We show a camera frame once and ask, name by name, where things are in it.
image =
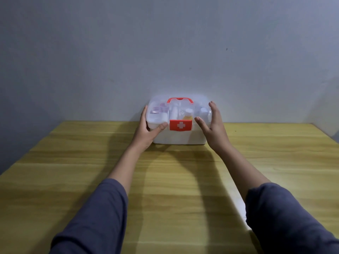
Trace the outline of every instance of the table surface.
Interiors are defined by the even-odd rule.
[[[47,253],[132,139],[135,122],[63,122],[0,176],[0,252]],[[339,145],[309,124],[225,123],[231,142],[339,237]],[[151,145],[129,194],[122,253],[261,252],[208,145]]]

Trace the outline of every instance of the forearm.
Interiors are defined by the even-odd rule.
[[[116,179],[125,188],[128,195],[132,183],[135,165],[140,157],[140,151],[134,146],[128,146],[115,164],[107,178]]]
[[[225,163],[238,191],[245,201],[248,190],[259,187],[268,180],[230,143],[226,143],[218,151],[218,155]]]

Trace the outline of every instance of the left hand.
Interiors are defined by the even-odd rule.
[[[139,153],[143,153],[153,142],[154,138],[163,131],[168,123],[164,122],[160,124],[157,128],[153,129],[152,131],[149,131],[147,129],[146,124],[146,112],[147,112],[147,105],[144,107],[141,113],[140,117],[140,123],[138,127],[135,130],[132,142],[130,143],[130,146],[132,148],[136,148],[136,150]]]

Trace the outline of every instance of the hand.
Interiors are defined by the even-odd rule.
[[[200,117],[195,117],[195,121],[201,127],[202,132],[204,133],[209,146],[219,154],[220,151],[230,145],[224,123],[222,122],[220,111],[217,105],[214,102],[210,102],[209,106],[212,110],[212,121],[211,126],[208,128],[205,121]]]
[[[144,107],[140,117],[140,123],[135,130],[132,142],[129,146],[135,148],[140,154],[143,153],[153,142],[154,138],[167,127],[167,122],[160,124],[157,128],[149,131],[146,124],[147,105]]]

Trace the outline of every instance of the transparent lid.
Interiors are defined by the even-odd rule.
[[[212,112],[209,100],[203,95],[190,95],[189,97],[172,97],[158,95],[153,97],[147,108],[146,121],[150,129],[156,128],[160,123],[169,123],[169,130],[189,131],[200,129],[194,117],[201,117],[210,124]]]

